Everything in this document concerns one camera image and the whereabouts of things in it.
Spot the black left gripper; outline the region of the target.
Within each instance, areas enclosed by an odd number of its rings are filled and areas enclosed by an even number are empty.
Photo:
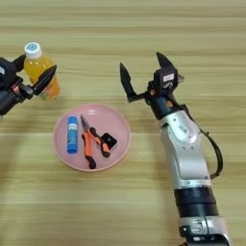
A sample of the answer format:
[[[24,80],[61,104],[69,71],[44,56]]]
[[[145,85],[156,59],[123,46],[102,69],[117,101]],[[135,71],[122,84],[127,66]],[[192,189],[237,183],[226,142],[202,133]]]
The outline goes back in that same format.
[[[24,69],[26,55],[23,54],[13,61],[14,69],[20,72]],[[33,86],[26,86],[21,81],[15,83],[8,90],[0,91],[0,115],[6,115],[15,105],[24,102],[26,99],[31,100],[34,95],[40,93],[51,83],[55,76],[57,67],[46,69],[39,77]]]

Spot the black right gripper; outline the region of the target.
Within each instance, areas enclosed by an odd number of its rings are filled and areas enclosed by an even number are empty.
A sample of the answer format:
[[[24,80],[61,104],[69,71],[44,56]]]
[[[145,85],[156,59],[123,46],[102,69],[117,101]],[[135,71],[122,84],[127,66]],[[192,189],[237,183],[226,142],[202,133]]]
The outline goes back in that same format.
[[[157,52],[156,55],[161,68],[172,66],[172,62],[164,54]],[[158,120],[182,109],[174,97],[173,89],[169,87],[164,90],[157,89],[153,81],[148,84],[146,94],[136,94],[131,84],[131,76],[123,63],[120,63],[120,80],[127,94],[128,102],[132,103],[145,98],[146,104],[151,107]],[[185,77],[179,74],[178,81],[183,82],[184,80]]]

